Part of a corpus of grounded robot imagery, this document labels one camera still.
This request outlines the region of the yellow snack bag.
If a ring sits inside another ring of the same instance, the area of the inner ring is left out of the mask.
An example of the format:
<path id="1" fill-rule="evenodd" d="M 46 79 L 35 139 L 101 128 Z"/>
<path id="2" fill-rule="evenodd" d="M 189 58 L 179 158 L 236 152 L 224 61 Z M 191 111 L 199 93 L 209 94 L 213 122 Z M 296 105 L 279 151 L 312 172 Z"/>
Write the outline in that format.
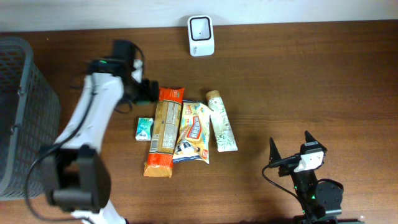
<path id="1" fill-rule="evenodd" d="M 210 163 L 210 115 L 212 110 L 200 102 L 184 101 L 179 137 L 175 145 L 173 163 L 203 161 Z"/>

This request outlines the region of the orange biscuit packet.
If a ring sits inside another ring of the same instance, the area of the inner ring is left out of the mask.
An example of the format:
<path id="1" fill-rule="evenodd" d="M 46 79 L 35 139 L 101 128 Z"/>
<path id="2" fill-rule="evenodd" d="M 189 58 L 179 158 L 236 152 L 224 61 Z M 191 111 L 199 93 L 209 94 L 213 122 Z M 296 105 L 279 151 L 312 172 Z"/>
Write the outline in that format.
<path id="1" fill-rule="evenodd" d="M 160 89 L 149 154 L 144 164 L 145 177 L 172 176 L 184 92 L 184 88 Z"/>

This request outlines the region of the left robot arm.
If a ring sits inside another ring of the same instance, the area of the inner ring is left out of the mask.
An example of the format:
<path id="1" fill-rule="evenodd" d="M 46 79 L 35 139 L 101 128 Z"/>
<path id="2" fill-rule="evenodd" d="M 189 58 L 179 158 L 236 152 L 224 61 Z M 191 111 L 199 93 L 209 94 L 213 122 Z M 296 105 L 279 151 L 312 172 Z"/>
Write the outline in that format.
<path id="1" fill-rule="evenodd" d="M 109 120 L 121 103 L 156 102 L 159 84 L 143 78 L 142 50 L 129 40 L 115 40 L 111 55 L 88 66 L 79 102 L 67 126 L 32 168 L 39 167 L 49 205 L 84 223 L 127 223 L 109 197 L 111 178 L 100 158 Z"/>

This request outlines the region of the small teal tissue pack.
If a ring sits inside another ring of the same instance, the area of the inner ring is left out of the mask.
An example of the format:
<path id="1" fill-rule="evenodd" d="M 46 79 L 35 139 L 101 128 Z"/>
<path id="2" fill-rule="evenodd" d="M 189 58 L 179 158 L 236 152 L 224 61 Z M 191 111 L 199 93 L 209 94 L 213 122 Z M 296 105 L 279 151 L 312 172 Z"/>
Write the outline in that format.
<path id="1" fill-rule="evenodd" d="M 137 141 L 150 141 L 152 139 L 152 118 L 138 118 L 135 139 Z"/>

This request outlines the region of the white cream tube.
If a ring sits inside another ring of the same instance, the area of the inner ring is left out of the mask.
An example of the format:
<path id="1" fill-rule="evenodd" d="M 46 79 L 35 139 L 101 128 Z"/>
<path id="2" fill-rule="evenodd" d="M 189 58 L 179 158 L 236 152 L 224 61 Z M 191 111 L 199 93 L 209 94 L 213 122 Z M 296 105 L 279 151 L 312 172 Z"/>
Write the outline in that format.
<path id="1" fill-rule="evenodd" d="M 209 91 L 206 94 L 206 99 L 208 100 L 208 107 L 213 111 L 211 114 L 211 123 L 213 125 L 218 152 L 237 151 L 236 140 L 219 91 Z"/>

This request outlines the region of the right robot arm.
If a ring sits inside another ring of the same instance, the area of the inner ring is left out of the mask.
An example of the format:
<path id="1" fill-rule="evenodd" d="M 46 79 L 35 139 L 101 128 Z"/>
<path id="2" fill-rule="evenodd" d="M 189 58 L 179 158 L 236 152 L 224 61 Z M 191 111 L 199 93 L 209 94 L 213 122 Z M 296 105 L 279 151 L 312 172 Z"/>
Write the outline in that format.
<path id="1" fill-rule="evenodd" d="M 344 187 L 331 179 L 318 179 L 315 171 L 324 164 L 327 148 L 305 131 L 305 143 L 300 152 L 281 158 L 273 139 L 269 140 L 269 163 L 265 169 L 278 168 L 279 177 L 289 175 L 294 184 L 291 192 L 273 181 L 272 185 L 291 194 L 300 204 L 303 214 L 293 217 L 294 223 L 338 223 L 342 213 Z"/>

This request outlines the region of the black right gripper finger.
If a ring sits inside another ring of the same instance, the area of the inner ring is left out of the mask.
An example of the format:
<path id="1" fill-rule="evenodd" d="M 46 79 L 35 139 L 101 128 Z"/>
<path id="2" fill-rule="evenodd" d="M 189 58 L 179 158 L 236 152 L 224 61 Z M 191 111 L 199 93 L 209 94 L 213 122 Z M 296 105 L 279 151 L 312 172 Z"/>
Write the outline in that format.
<path id="1" fill-rule="evenodd" d="M 324 153 L 328 151 L 327 148 L 317 141 L 308 130 L 305 131 L 305 141 L 305 146 L 308 149 L 321 149 Z"/>
<path id="2" fill-rule="evenodd" d="M 270 145 L 269 165 L 271 165 L 271 164 L 275 164 L 276 162 L 279 162 L 282 158 L 279 154 L 279 151 L 277 149 L 277 146 L 276 146 L 273 138 L 269 139 L 269 145 Z"/>

